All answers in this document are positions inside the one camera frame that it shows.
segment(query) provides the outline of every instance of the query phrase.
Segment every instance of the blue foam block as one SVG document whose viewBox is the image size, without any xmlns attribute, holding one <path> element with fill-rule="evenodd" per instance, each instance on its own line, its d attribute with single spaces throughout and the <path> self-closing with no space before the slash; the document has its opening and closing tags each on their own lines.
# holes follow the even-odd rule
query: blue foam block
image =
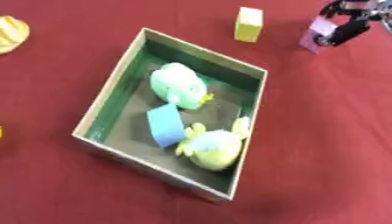
<svg viewBox="0 0 392 224">
<path fill-rule="evenodd" d="M 186 139 L 184 124 L 177 106 L 166 104 L 147 112 L 150 131 L 160 147 L 176 144 Z"/>
</svg>

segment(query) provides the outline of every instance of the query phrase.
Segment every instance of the plush toy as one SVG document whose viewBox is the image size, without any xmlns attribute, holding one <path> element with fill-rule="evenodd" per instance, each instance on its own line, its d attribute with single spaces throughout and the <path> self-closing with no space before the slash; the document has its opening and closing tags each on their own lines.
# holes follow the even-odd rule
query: plush toy
<svg viewBox="0 0 392 224">
<path fill-rule="evenodd" d="M 207 94 L 203 80 L 191 68 L 180 63 L 169 63 L 154 71 L 150 86 L 162 100 L 183 109 L 198 109 L 214 98 Z"/>
<path fill-rule="evenodd" d="M 30 34 L 29 26 L 14 17 L 0 17 L 0 54 L 9 53 L 20 46 Z"/>
<path fill-rule="evenodd" d="M 232 165 L 242 150 L 242 140 L 249 136 L 250 120 L 238 118 L 232 132 L 218 129 L 207 131 L 201 123 L 185 129 L 186 140 L 176 149 L 176 155 L 185 154 L 196 165 L 210 170 L 222 171 Z"/>
</svg>

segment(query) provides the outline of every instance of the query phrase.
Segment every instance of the pink block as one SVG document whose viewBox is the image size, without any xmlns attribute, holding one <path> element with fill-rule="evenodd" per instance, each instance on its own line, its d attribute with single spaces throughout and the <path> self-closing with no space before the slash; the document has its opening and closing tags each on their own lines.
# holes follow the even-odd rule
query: pink block
<svg viewBox="0 0 392 224">
<path fill-rule="evenodd" d="M 318 53 L 320 46 L 314 42 L 314 36 L 318 34 L 328 36 L 333 33 L 336 27 L 336 24 L 331 23 L 322 17 L 316 17 L 311 23 L 309 29 L 299 41 L 299 44 L 314 53 Z"/>
<path fill-rule="evenodd" d="M 308 49 L 309 51 L 313 52 L 313 53 L 319 53 L 319 48 L 320 46 L 317 45 L 314 40 L 313 37 L 316 35 L 317 33 L 311 29 L 308 29 L 306 31 L 306 33 L 304 34 L 304 36 L 301 38 L 301 40 L 299 41 L 299 44 Z"/>
</svg>

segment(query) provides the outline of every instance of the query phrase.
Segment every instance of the cardboard box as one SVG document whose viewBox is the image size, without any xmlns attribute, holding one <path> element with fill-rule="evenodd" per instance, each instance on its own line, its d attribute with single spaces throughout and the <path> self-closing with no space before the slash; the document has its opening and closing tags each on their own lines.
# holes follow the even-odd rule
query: cardboard box
<svg viewBox="0 0 392 224">
<path fill-rule="evenodd" d="M 122 56 L 73 136 L 127 164 L 185 186 L 210 200 L 232 200 L 250 139 L 244 140 L 237 163 L 221 172 L 207 171 L 174 147 L 162 149 L 152 139 L 147 111 L 165 104 L 151 91 L 151 72 L 169 62 L 193 69 L 214 93 L 215 100 L 199 110 L 181 110 L 186 126 L 204 123 L 209 130 L 230 130 L 239 116 L 254 128 L 267 71 L 217 52 L 143 28 Z"/>
</svg>

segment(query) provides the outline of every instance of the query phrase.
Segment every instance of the yellow cube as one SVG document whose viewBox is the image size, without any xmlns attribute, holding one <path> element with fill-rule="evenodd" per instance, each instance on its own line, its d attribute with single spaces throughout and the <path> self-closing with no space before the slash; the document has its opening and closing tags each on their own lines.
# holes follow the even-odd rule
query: yellow cube
<svg viewBox="0 0 392 224">
<path fill-rule="evenodd" d="M 263 28 L 263 11 L 241 7 L 235 22 L 234 38 L 240 41 L 256 42 Z"/>
</svg>

